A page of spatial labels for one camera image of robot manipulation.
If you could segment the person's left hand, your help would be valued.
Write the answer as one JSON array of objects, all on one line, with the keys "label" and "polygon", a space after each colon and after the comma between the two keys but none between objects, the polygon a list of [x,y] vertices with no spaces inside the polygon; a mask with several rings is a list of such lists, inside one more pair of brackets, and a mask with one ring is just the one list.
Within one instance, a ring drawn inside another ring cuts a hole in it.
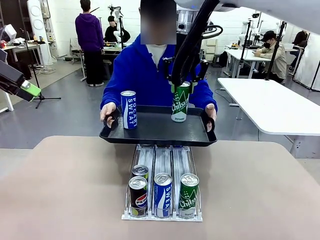
[{"label": "person's left hand", "polygon": [[207,116],[209,118],[212,118],[213,119],[213,123],[211,121],[209,121],[206,126],[207,126],[207,132],[210,132],[212,130],[212,128],[215,127],[215,123],[216,123],[216,120],[217,120],[217,111],[215,109],[215,105],[213,103],[210,103],[208,104],[206,107],[205,107],[205,112],[207,114]]}]

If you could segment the person's right hand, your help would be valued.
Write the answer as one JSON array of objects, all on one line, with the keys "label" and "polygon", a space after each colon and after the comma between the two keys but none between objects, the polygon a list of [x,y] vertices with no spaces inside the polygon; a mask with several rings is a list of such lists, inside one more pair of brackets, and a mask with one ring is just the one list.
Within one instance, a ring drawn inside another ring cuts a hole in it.
[{"label": "person's right hand", "polygon": [[110,114],[116,110],[117,106],[114,102],[105,104],[100,111],[100,121],[103,122],[106,119],[106,124],[109,128],[112,127],[112,123],[115,121]]}]

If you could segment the black Robotiq right gripper body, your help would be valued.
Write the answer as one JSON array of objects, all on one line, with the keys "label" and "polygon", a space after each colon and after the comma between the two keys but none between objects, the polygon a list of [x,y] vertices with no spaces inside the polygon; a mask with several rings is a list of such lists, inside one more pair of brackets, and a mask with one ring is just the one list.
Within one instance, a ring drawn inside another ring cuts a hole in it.
[{"label": "black Robotiq right gripper body", "polygon": [[176,34],[175,57],[178,57],[178,59],[182,61],[187,57],[187,44],[185,43],[186,38],[187,34],[179,32]]}]

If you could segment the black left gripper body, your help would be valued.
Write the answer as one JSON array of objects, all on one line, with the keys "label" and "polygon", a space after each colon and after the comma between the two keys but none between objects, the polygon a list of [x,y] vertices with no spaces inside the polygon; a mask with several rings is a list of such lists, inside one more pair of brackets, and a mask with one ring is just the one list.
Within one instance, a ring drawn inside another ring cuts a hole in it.
[{"label": "black left gripper body", "polygon": [[8,94],[16,95],[23,82],[24,75],[17,69],[11,67],[7,63],[0,62],[0,89]]}]

